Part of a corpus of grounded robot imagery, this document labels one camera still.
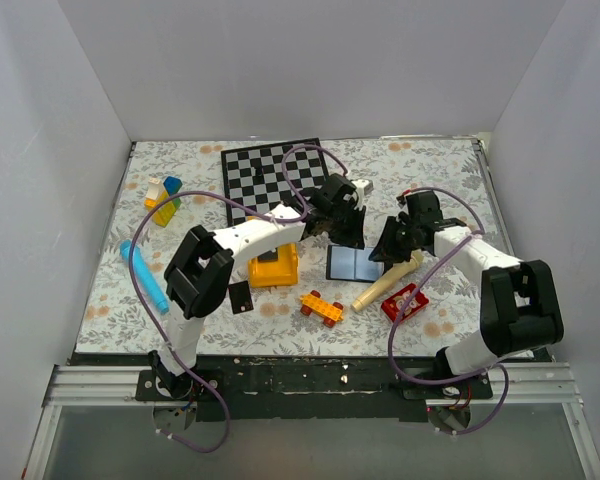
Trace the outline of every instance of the chessboard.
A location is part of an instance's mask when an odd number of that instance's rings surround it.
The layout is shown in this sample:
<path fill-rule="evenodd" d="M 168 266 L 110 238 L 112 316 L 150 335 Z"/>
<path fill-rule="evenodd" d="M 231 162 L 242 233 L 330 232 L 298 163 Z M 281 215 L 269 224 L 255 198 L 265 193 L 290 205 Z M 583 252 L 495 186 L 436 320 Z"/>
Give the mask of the chessboard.
<path fill-rule="evenodd" d="M 296 145 L 320 145 L 317 138 L 271 145 L 238 148 L 222 152 L 224 195 L 258 213 L 268 213 L 293 193 L 282 175 L 282 157 Z M 289 179 L 298 189 L 320 187 L 329 172 L 322 152 L 299 150 L 287 160 Z M 247 215 L 227 205 L 227 223 L 239 225 Z"/>

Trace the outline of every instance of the blue cylinder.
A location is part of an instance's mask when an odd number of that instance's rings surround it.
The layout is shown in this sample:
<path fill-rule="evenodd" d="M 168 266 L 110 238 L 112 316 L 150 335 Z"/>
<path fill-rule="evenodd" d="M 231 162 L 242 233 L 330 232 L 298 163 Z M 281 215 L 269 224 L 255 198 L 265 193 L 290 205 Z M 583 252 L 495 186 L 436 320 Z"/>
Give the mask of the blue cylinder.
<path fill-rule="evenodd" d="M 125 240 L 120 244 L 120 255 L 124 259 L 125 263 L 129 264 L 129 250 L 131 249 L 131 240 Z M 164 293 L 162 293 L 162 289 L 156 279 L 153 277 L 151 270 L 147 267 L 147 264 L 144 263 L 142 259 L 142 254 L 140 253 L 140 248 L 136 245 L 133 249 L 133 271 L 136 274 L 136 278 L 144 288 L 144 291 L 147 292 L 149 298 L 156 306 L 161 315 L 164 315 L 169 311 L 169 301 L 167 297 L 165 297 Z"/>

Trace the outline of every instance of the floral tablecloth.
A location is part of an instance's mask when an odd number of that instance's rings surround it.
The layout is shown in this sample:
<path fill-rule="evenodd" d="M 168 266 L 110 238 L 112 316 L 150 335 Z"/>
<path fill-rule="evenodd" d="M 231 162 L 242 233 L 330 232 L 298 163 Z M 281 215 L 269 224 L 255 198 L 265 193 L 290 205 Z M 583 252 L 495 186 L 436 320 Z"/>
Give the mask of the floral tablecloth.
<path fill-rule="evenodd" d="M 222 193 L 220 152 L 258 142 L 139 142 L 130 160 L 115 207 L 102 258 L 78 336 L 77 353 L 142 354 L 159 346 L 159 337 L 135 296 L 118 247 L 131 238 L 146 214 L 143 198 L 150 177 L 176 176 L 183 190 Z M 378 241 L 387 215 L 395 215 L 395 196 L 408 187 L 447 188 L 475 208 L 485 223 L 485 239 L 503 248 L 504 239 L 492 211 L 480 164 L 468 139 L 457 140 L 337 140 L 322 145 L 350 168 L 349 178 L 369 178 L 375 190 L 367 199 L 365 240 Z M 327 160 L 330 171 L 337 166 Z M 446 215 L 474 223 L 468 212 L 453 200 L 440 196 Z M 166 228 L 150 223 L 141 237 L 145 261 L 165 287 L 162 274 L 185 232 L 202 224 L 208 230 L 226 226 L 224 205 L 207 197 L 187 197 Z M 366 283 L 326 280 L 326 236 L 298 245 L 297 285 L 252 289 L 255 309 L 233 315 L 225 302 L 207 319 L 199 352 L 225 355 L 350 355 L 385 356 L 390 322 L 380 301 L 356 314 L 351 302 L 368 287 Z M 395 291 L 418 282 L 434 259 L 405 277 Z M 245 269 L 234 280 L 246 279 Z M 344 321 L 335 328 L 321 319 L 300 313 L 299 297 L 318 290 L 326 301 L 345 305 Z M 477 289 L 454 267 L 444 267 L 423 290 L 431 303 L 398 330 L 395 351 L 399 355 L 433 355 L 478 328 Z M 168 315 L 178 314 L 172 307 Z"/>

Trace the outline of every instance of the white wall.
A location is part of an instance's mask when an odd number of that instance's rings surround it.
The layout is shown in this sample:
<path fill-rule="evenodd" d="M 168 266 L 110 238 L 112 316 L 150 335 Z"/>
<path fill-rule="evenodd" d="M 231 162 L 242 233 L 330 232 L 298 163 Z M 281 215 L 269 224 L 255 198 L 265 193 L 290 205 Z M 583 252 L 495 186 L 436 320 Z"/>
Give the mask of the white wall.
<path fill-rule="evenodd" d="M 600 1 L 567 0 L 491 140 L 516 253 L 553 270 L 600 453 Z"/>
<path fill-rule="evenodd" d="M 564 0 L 59 0 L 132 140 L 491 131 Z"/>
<path fill-rule="evenodd" d="M 70 355 L 129 140 L 55 0 L 0 0 L 0 479 Z"/>

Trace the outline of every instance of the red box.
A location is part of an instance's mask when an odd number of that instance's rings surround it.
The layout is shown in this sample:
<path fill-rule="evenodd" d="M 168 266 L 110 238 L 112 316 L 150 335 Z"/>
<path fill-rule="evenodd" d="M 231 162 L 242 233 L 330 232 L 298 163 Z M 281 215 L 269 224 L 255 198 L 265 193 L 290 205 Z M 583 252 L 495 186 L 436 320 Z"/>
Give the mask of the red box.
<path fill-rule="evenodd" d="M 410 283 L 402 290 L 394 293 L 384 302 L 382 302 L 382 310 L 384 311 L 384 313 L 387 314 L 389 320 L 391 320 L 392 322 L 396 321 L 396 317 L 400 312 L 400 307 L 402 307 L 403 305 L 402 302 L 409 298 L 409 295 L 411 295 L 411 292 L 413 292 L 415 289 L 416 284 Z M 424 293 L 418 292 L 416 297 L 413 300 L 411 300 L 411 303 L 412 305 L 410 307 L 407 307 L 407 309 L 404 311 L 404 318 L 402 319 L 403 321 L 407 318 L 413 317 L 416 313 L 418 313 L 420 310 L 426 307 L 429 303 L 429 299 L 424 295 Z"/>

